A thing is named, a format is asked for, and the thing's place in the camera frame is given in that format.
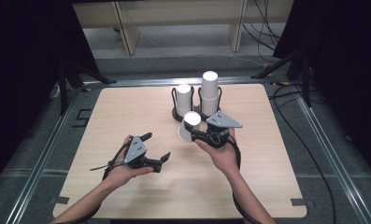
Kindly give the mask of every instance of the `black cable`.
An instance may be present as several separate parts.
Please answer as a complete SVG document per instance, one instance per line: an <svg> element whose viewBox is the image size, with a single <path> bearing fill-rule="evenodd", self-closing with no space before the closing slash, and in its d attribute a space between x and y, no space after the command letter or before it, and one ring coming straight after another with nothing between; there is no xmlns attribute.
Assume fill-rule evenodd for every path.
<svg viewBox="0 0 371 224"><path fill-rule="evenodd" d="M274 36L275 38L281 38L279 35L276 35L276 34L267 34L267 33L264 33L264 32L261 32L261 31L259 31L259 30L257 30L257 28L255 28L254 27L254 25L252 25L252 23L250 23L250 26L251 26L251 28L254 30L254 31L256 31L256 32L258 32L258 33L261 33L262 35L269 35L269 36Z"/></svg>
<svg viewBox="0 0 371 224"><path fill-rule="evenodd" d="M92 218L98 212L98 210L100 209L100 206L101 206L101 204L98 205L98 207L96 207L91 213L89 213L85 217L81 217L81 218L78 218L78 219L75 219L75 220L72 220L72 221L58 222L56 224L82 224L82 223L85 223L87 220Z"/></svg>
<svg viewBox="0 0 371 224"><path fill-rule="evenodd" d="M284 105L286 105L286 104L288 104L288 103L290 103L290 102L292 102L292 101L294 101L294 100L297 100L298 98L299 98L299 97L293 98L293 99L291 99L291 100L285 102L284 104L280 105L279 107L275 107L275 108L273 109L273 111L275 111L276 109L280 109L280 108L282 108Z"/></svg>
<svg viewBox="0 0 371 224"><path fill-rule="evenodd" d="M262 40L258 39L257 37L255 37L246 27L246 25L243 24L243 28L247 31L247 33L252 37L252 39L254 39L256 42L258 42L258 44L263 44L265 47L269 48L269 49L272 49L272 50L275 50L273 49L272 47L270 47L269 45L265 44L264 42L262 42Z"/></svg>
<svg viewBox="0 0 371 224"><path fill-rule="evenodd" d="M287 121L284 117L284 115L282 114L281 110L279 109L278 105L277 105L277 102L276 102L276 95L278 93L279 90L281 90L282 88L284 87L287 87L287 86L281 86L279 87L275 93L273 94L274 98L273 98L273 102L276 106L276 108L278 109L278 112L279 114L281 115L281 117L283 118L284 122L287 123L287 125L290 127L290 129L293 131L293 133L298 137L298 139L301 141L302 145L305 147L305 149L307 150L307 153L309 154L310 158L313 160L313 163L315 164L322 180L324 181L324 184L328 190L328 194L330 196L330 200L331 200L331 205L332 205L332 209L333 209L333 223L336 223L336 210L335 210L335 199L334 199L334 194L330 188L330 185L327 181L327 179L325 178L324 174L322 173L322 170L320 168L320 166L318 165L316 159L314 158L313 156L313 153L310 151L310 148L307 146L307 144L305 143L305 141L301 138L301 136L299 135L299 133L293 128L293 126L290 124L289 121Z"/></svg>
<svg viewBox="0 0 371 224"><path fill-rule="evenodd" d="M292 95L294 93L300 93L301 91L290 91L290 92L287 92L287 93L283 93L281 95L277 95L277 96L268 96L269 100L273 100L273 99L276 99L276 98L279 98L279 97L282 97L282 96L287 96L287 95Z"/></svg>
<svg viewBox="0 0 371 224"><path fill-rule="evenodd" d="M269 62L269 63L277 63L277 62L273 62L273 61L270 61L270 60L267 60L264 56L262 56L262 54L261 54L261 50L260 50L260 44L261 43L263 43L262 41L261 41L261 33L259 34L259 37L258 37L258 40L257 40L257 43L258 43L258 45L257 45L257 47L258 47L258 55L264 60L264 61L266 61L266 62Z"/></svg>
<svg viewBox="0 0 371 224"><path fill-rule="evenodd" d="M125 144L123 144L123 145L121 146L121 148L119 149L119 151L115 154L114 158L113 158L113 159L108 163L109 171L111 171L111 170L114 168L113 164L115 164L115 160L118 158L119 154L121 154L121 152L122 152L126 147L129 147L129 146L130 146L130 143L131 143L131 139L130 139L127 143L125 143Z"/></svg>
<svg viewBox="0 0 371 224"><path fill-rule="evenodd" d="M265 17L266 17L266 27L268 28L268 30L269 30L269 32L271 33L271 34L273 34L273 31L272 31L272 29L270 28L270 25L269 25L269 17L267 16L267 8L269 7L269 0L266 0L265 1L265 5L264 5L264 15L265 15ZM275 43L275 41L273 40L273 37L275 38L275 40L276 40L276 43L278 43L278 39L276 38L276 36L275 35L271 35L270 36L270 39L272 40L272 43L273 43L273 45L275 46L275 48L276 48L276 43Z"/></svg>
<svg viewBox="0 0 371 224"><path fill-rule="evenodd" d="M266 0L264 1L264 14L261 11L261 8L259 7L259 5L258 5L258 3L257 3L256 0L254 0L254 3L255 3L255 6L258 8L258 10L259 10L259 12L261 14L261 17L264 19L263 28L264 28L264 26L266 26L266 28L269 31L269 33L272 34L271 37L277 36L277 35L275 35L275 33L272 31L272 29L269 26L269 21L268 21L268 17L267 17L267 9L268 9L268 6L269 6L269 1L266 1Z"/></svg>
<svg viewBox="0 0 371 224"><path fill-rule="evenodd" d="M229 139L227 142L232 145L232 147L235 150L236 155L236 162L237 162L237 168L240 170L240 164L241 164L241 152L240 149L237 146L237 143L232 135L229 135L233 141L230 141ZM253 217L251 217L244 209L241 207L240 203L237 201L237 198L235 197L235 194L232 192L232 197L235 203L235 207L237 208L237 211L245 218L248 222L252 224L261 224L261 222L255 220Z"/></svg>

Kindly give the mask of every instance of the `human hand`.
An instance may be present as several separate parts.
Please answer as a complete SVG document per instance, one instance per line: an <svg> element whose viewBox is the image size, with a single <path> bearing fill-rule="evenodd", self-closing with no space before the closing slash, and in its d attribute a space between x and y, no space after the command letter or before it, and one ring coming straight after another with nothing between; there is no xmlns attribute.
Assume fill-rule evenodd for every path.
<svg viewBox="0 0 371 224"><path fill-rule="evenodd" d="M128 135L125 139L123 144L126 144L131 139L131 136ZM126 155L126 152L129 148L125 148L119 155L119 158L124 158ZM109 185L117 189L123 185L125 185L127 182L129 182L130 179L138 176L138 175L145 175L153 172L153 168L151 167L141 167L138 169L132 169L128 167L126 164L114 166L114 168L109 172L107 178L105 181L109 183Z"/></svg>
<svg viewBox="0 0 371 224"><path fill-rule="evenodd" d="M230 128L229 135L230 136L228 140L235 142L235 129ZM232 171L238 171L235 149L232 147L231 144L226 143L225 145L223 145L223 147L214 148L211 147L208 143L199 139L196 139L194 142L206 153L208 153L214 165L225 175L228 175Z"/></svg>

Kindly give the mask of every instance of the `wooden table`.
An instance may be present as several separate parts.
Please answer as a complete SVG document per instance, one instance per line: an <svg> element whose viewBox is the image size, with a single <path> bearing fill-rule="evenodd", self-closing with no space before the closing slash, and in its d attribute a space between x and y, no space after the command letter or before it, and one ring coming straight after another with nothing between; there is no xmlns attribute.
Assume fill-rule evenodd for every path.
<svg viewBox="0 0 371 224"><path fill-rule="evenodd" d="M171 152L159 174L139 176L103 202L99 218L234 218L241 217L225 176L195 143L178 136L171 115L173 86L112 88L101 91L78 147L61 197L57 217L100 181L104 169L128 134L153 136L145 142L147 157ZM304 205L286 148L264 87L260 84L221 85L221 110L243 124L235 130L242 152L241 173L273 217L304 217ZM197 94L194 96L198 105Z"/></svg>

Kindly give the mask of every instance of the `metal frame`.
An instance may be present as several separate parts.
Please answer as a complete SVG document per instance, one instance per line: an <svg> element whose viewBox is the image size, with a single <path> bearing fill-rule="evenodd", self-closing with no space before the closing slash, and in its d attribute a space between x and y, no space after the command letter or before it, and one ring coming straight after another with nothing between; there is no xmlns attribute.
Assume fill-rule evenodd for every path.
<svg viewBox="0 0 371 224"><path fill-rule="evenodd" d="M146 79L146 80L122 80L117 81L112 84L104 84L98 81L95 82L85 82L83 88L88 87L106 87L106 88L119 88L119 87L142 87L142 86L170 86L178 85L182 83L188 83L191 85L201 84L202 78L167 78L167 79ZM248 83L261 83L260 79L252 79L250 77L220 77L219 84L248 84ZM7 224L17 224L20 223L22 215L30 202L33 193L36 189L36 186L39 182L40 177L42 176L43 169L47 164L50 154L53 151L53 148L56 144L58 137L67 121L67 117L71 112L72 105L75 100L78 98L80 89L75 89L74 93L71 96L69 105L65 112L59 117L50 138L45 145L42 154L40 155L35 169L28 177L28 180L21 191L20 196L15 202L15 205L10 213L10 216L7 219ZM358 218L362 223L370 224L371 223L371 212L367 207L363 195L358 190L355 183L352 181L348 171L344 167L342 161L339 159L338 155L335 152L334 147L329 141L327 135L325 134L322 126L320 125L317 117L315 116L313 110L307 106L303 99L298 98L298 103L309 122L313 132L316 134L323 152L330 162L331 167L333 168L336 177L338 178L343 190L348 196L351 205L353 206L354 211L356 212Z"/></svg>
<svg viewBox="0 0 371 224"><path fill-rule="evenodd" d="M28 206L28 203L31 201L31 198L34 194L36 186L39 183L40 177L42 176L43 170L46 164L48 163L51 152L54 149L57 139L59 138L60 133L63 130L63 127L68 119L68 115L69 115L69 112L71 111L72 105L77 99L79 93L80 93L80 89L74 90L70 98L70 102L68 104L67 109L58 118L56 125L54 126L54 129L48 139L48 142L43 148L43 151L39 159L36 162L36 166L34 167L32 173L29 175L24 188L22 189L19 197L14 203L13 209L7 219L7 224L20 223L22 215L24 214L25 209Z"/></svg>
<svg viewBox="0 0 371 224"><path fill-rule="evenodd" d="M294 88L296 91L300 91L299 87ZM314 134L316 134L322 151L333 168L334 173L336 174L336 177L342 186L342 189L348 196L348 199L357 217L360 219L361 223L371 224L371 212L364 201L362 193L358 190L346 167L336 154L335 148L328 139L328 136L325 134L325 131L320 125L319 120L314 114L312 108L307 106L307 103L301 98L298 98L297 101L304 111L305 117L307 118L307 121L309 122Z"/></svg>

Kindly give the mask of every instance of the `white cup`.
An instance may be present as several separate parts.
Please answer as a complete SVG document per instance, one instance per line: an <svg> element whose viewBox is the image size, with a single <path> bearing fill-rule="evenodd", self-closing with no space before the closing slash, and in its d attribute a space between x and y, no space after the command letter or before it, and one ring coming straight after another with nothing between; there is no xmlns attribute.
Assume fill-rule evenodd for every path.
<svg viewBox="0 0 371 224"><path fill-rule="evenodd" d="M200 129L200 122L202 118L200 115L194 111L189 111L184 115L184 119L182 120L179 128L178 128L178 135L179 137L184 140L185 142L192 141L191 133L185 129L185 121L193 126L195 130Z"/></svg>
<svg viewBox="0 0 371 224"><path fill-rule="evenodd" d="M177 108L191 109L192 88L188 84L178 85L176 88Z"/></svg>
<svg viewBox="0 0 371 224"><path fill-rule="evenodd" d="M218 96L218 74L213 71L207 71L203 74L202 90L200 94L205 99L215 99Z"/></svg>
<svg viewBox="0 0 371 224"><path fill-rule="evenodd" d="M203 96L201 98L202 102L200 103L200 105L202 106L203 114L210 117L218 111L218 96L215 97L215 99L206 99Z"/></svg>
<svg viewBox="0 0 371 224"><path fill-rule="evenodd" d="M177 114L184 117L185 113L192 110L192 87L188 84L178 85L176 88Z"/></svg>

